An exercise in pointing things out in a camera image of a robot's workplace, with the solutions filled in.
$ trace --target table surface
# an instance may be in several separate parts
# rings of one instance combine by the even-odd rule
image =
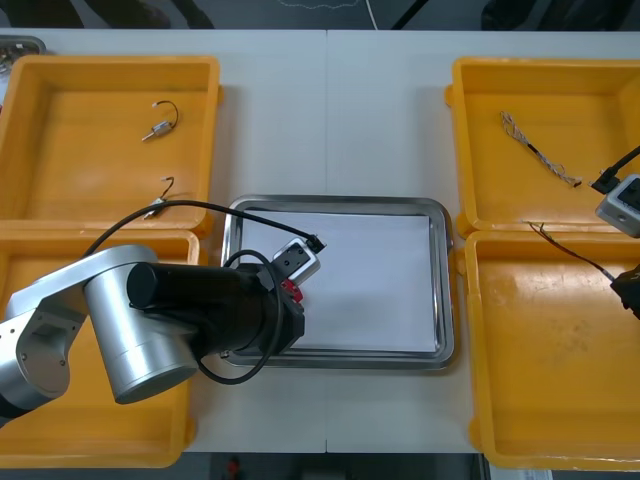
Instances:
[[[457,57],[636,58],[640,46],[638,33],[28,33],[59,54],[218,57],[225,97],[212,201],[249,193],[418,196],[438,200],[452,218],[460,205],[443,90]],[[189,450],[471,452],[470,359],[460,324],[457,360],[439,374],[266,369],[236,387],[198,375]]]

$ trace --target black cable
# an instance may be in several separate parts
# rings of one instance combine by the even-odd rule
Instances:
[[[198,367],[200,368],[200,371],[204,373],[208,378],[213,380],[214,382],[221,383],[222,385],[239,385],[253,378],[253,376],[256,373],[262,370],[262,367],[264,367],[264,365],[267,363],[269,358],[271,358],[271,355],[273,355],[273,352],[276,349],[278,340],[280,340],[280,334],[282,333],[282,324],[284,322],[284,303],[282,301],[282,287],[280,287],[280,284],[278,283],[278,277],[276,275],[276,271],[274,270],[273,266],[264,255],[262,255],[260,252],[257,252],[255,250],[239,250],[233,255],[231,255],[226,262],[224,262],[224,266],[231,267],[233,262],[235,262],[238,258],[244,255],[250,255],[260,260],[260,262],[264,265],[264,268],[267,270],[267,273],[271,277],[271,281],[273,282],[274,290],[276,292],[276,304],[277,304],[276,326],[273,329],[273,335],[271,336],[271,341],[269,342],[269,346],[267,347],[267,350],[262,354],[262,357],[260,358],[260,360],[258,360],[258,363],[256,363],[251,370],[249,370],[247,373],[245,373],[241,377],[238,377],[238,378],[221,377],[213,373],[211,370],[209,370],[204,365],[204,363],[202,363],[202,359],[196,359],[196,361],[198,362]]]
[[[638,155],[640,155],[640,145],[638,145],[636,148],[631,150],[624,157],[618,160],[612,167],[610,167],[610,169],[613,171],[613,174],[615,175],[616,173],[618,173],[618,170],[620,170],[622,167],[624,167],[627,163],[629,163],[631,160],[636,158]]]
[[[159,102],[156,102],[156,106],[162,105],[163,103],[168,103],[176,111],[176,119],[173,121],[173,123],[169,122],[169,125],[171,125],[171,129],[173,130],[174,128],[176,128],[176,125],[178,125],[178,120],[180,120],[180,111],[178,110],[178,107],[176,107],[176,104],[171,100],[160,100]]]
[[[549,235],[545,230],[544,230],[544,223],[540,224],[540,226],[538,227],[538,230],[536,230],[536,228],[534,227],[534,224],[529,222],[529,226],[531,227],[531,230],[533,230],[534,232],[536,232],[538,235],[540,235],[542,238],[544,238],[547,242],[549,242],[551,245],[553,245],[554,247],[556,247],[557,249],[563,251],[564,253],[566,253],[567,255],[571,255],[572,257],[577,258],[578,260],[582,260],[583,262],[587,262],[589,265],[591,265],[592,267],[598,269],[600,271],[600,273],[602,273],[605,277],[607,277],[611,282],[613,282],[615,280],[615,277],[611,274],[611,272],[609,272],[606,268],[604,268],[601,265],[598,265],[596,262],[594,262],[593,260],[589,260],[586,257],[583,257],[582,255],[577,254],[576,252],[574,252],[573,250],[569,250],[567,247],[565,247],[564,245],[560,245],[558,242],[556,242],[551,235]]]
[[[102,243],[107,238],[109,238],[115,232],[120,230],[126,224],[134,221],[136,218],[142,217],[143,215],[149,212],[163,210],[167,207],[180,207],[180,206],[206,208],[207,210],[213,210],[215,212],[225,213],[227,215],[233,215],[236,217],[244,218],[246,220],[252,220],[254,222],[267,225],[269,227],[284,230],[285,232],[289,232],[299,237],[305,238],[307,240],[307,245],[309,246],[309,248],[311,248],[311,250],[314,253],[319,253],[324,248],[324,245],[322,244],[320,239],[315,235],[311,235],[309,233],[303,232],[302,230],[298,230],[297,228],[289,227],[288,225],[284,225],[279,222],[274,222],[273,220],[268,220],[266,218],[258,217],[256,215],[243,212],[241,210],[223,207],[221,205],[216,205],[215,203],[199,202],[197,200],[167,200],[166,202],[159,203],[157,205],[149,205],[148,207],[141,208],[140,210],[133,212],[131,215],[127,215],[119,222],[113,224],[111,227],[105,230],[105,232],[102,235],[100,235],[95,242],[91,244],[91,246],[87,249],[87,251],[84,252],[84,255],[82,255],[82,257],[83,258],[88,257],[89,255],[92,255],[93,253],[95,253],[98,247],[100,247],[100,245],[102,245]]]

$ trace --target wire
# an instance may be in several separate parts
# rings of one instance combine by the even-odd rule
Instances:
[[[173,187],[173,183],[175,182],[175,178],[173,178],[173,177],[164,177],[164,178],[161,178],[161,180],[163,182],[170,182],[169,186],[167,188],[165,188],[164,192],[162,192],[162,195],[160,195],[160,198],[162,200],[164,200],[165,195],[167,193],[169,193],[169,190],[171,190],[171,187]]]
[[[627,163],[629,163],[631,160],[636,158],[638,155],[640,155],[640,145],[634,148],[633,150],[631,150],[629,153],[627,153],[624,157],[618,160],[611,167],[611,169],[613,170],[613,174],[615,175],[616,173],[618,173],[618,170],[620,170],[622,167],[624,167]]]
[[[565,247],[564,245],[560,245],[558,242],[556,242],[551,235],[549,235],[545,229],[544,229],[544,223],[541,223],[540,225],[537,225],[538,229],[536,229],[534,227],[534,223],[533,222],[527,222],[529,224],[529,226],[531,227],[531,230],[533,230],[534,232],[536,232],[538,235],[540,235],[542,238],[544,238],[547,242],[549,242],[551,245],[553,245],[554,247],[556,247],[557,249],[563,251],[564,253],[566,253],[567,255],[571,255],[574,258],[577,258],[578,260],[582,260],[583,262],[587,262],[589,265],[591,265],[594,268],[597,268],[600,273],[602,273],[605,277],[607,277],[610,281],[614,281],[615,277],[611,274],[611,272],[609,272],[607,269],[605,269],[603,266],[598,265],[596,262],[594,262],[593,260],[589,260],[586,257],[583,257],[582,255],[577,254],[576,252],[574,252],[573,250],[569,250],[567,247]]]
[[[369,10],[369,18],[371,19],[371,23],[373,24],[373,29],[378,29],[378,24],[376,23],[376,17],[373,16],[373,10],[371,10],[371,3],[369,0],[364,0],[367,4],[367,10]]]
[[[282,333],[282,324],[284,322],[284,302],[282,300],[282,287],[278,283],[278,277],[276,276],[276,271],[274,270],[273,266],[264,255],[262,255],[260,252],[257,252],[255,250],[239,250],[233,255],[231,255],[226,262],[224,262],[224,266],[231,267],[233,262],[235,262],[238,258],[245,255],[250,255],[260,260],[260,262],[264,265],[264,268],[267,270],[267,273],[271,277],[271,281],[273,282],[274,290],[276,293],[276,304],[277,304],[276,326],[273,329],[273,335],[271,336],[271,341],[269,342],[269,346],[267,347],[267,350],[262,354],[262,357],[260,357],[260,360],[258,360],[258,363],[256,363],[251,370],[249,370],[247,373],[245,373],[241,377],[238,377],[238,378],[221,377],[213,373],[211,370],[209,370],[205,366],[205,364],[202,363],[202,359],[196,360],[198,362],[198,368],[200,368],[200,371],[202,373],[204,373],[208,378],[210,378],[214,382],[221,383],[222,385],[239,385],[241,383],[246,382],[247,380],[250,380],[255,376],[256,373],[262,370],[262,367],[264,367],[267,361],[269,360],[269,358],[271,358],[271,355],[273,355],[273,352],[275,351],[276,346],[278,345],[278,340],[280,340],[280,334]]]
[[[545,166],[551,170],[555,175],[560,177],[562,180],[567,182],[572,187],[577,187],[582,184],[582,179],[579,177],[571,177],[567,175],[564,165],[559,163],[552,163],[547,157],[545,157],[540,150],[534,147],[529,139],[524,135],[522,130],[518,128],[513,117],[507,112],[500,112],[500,117],[502,118],[502,128],[510,137],[516,139],[524,146],[526,146],[529,150],[531,150],[536,157],[540,159]]]
[[[176,128],[176,125],[178,125],[178,120],[180,120],[180,112],[178,111],[178,107],[176,107],[176,104],[171,100],[160,100],[159,102],[154,103],[153,107],[155,108],[158,105],[162,105],[163,103],[168,103],[176,111],[176,119],[173,121],[173,123],[169,122],[169,125],[171,125],[171,129],[173,130],[174,128]]]
[[[284,230],[285,232],[289,232],[299,237],[305,238],[307,240],[307,245],[309,246],[309,248],[311,248],[311,250],[314,253],[319,253],[324,248],[324,245],[322,244],[320,239],[315,235],[311,235],[309,233],[303,232],[302,230],[298,230],[297,228],[289,227],[288,225],[284,225],[279,222],[274,222],[273,220],[268,220],[266,218],[258,217],[256,215],[243,212],[241,210],[223,207],[222,205],[216,205],[215,203],[199,202],[197,200],[167,200],[166,202],[163,202],[163,203],[159,203],[156,205],[149,205],[147,207],[141,208],[140,210],[133,212],[130,215],[127,215],[119,222],[113,224],[111,227],[105,230],[104,233],[100,235],[91,244],[91,246],[87,249],[87,251],[84,252],[82,257],[83,258],[88,257],[89,255],[92,255],[93,253],[95,253],[95,251],[100,247],[100,245],[102,245],[102,243],[107,238],[109,238],[115,232],[120,230],[126,224],[133,222],[135,219],[142,217],[146,213],[153,212],[156,210],[160,211],[167,207],[180,207],[180,206],[205,208],[207,210],[213,210],[215,212],[225,213],[227,215],[233,215],[235,217],[244,218],[246,220],[252,220],[254,222],[267,225],[269,227],[277,228],[279,230]]]

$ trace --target stainless steel tray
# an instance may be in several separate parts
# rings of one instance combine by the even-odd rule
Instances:
[[[271,357],[268,366],[318,368],[368,368],[439,370],[453,359],[454,321],[448,256],[453,248],[451,221],[445,208],[425,198],[337,197],[307,195],[256,195],[236,200],[232,208],[243,211],[332,213],[346,215],[426,215],[430,218],[429,240],[433,285],[436,351],[392,352],[364,350],[319,350],[291,348]],[[227,216],[222,263],[242,248],[243,220]],[[231,353],[233,365],[254,365],[255,354]]]

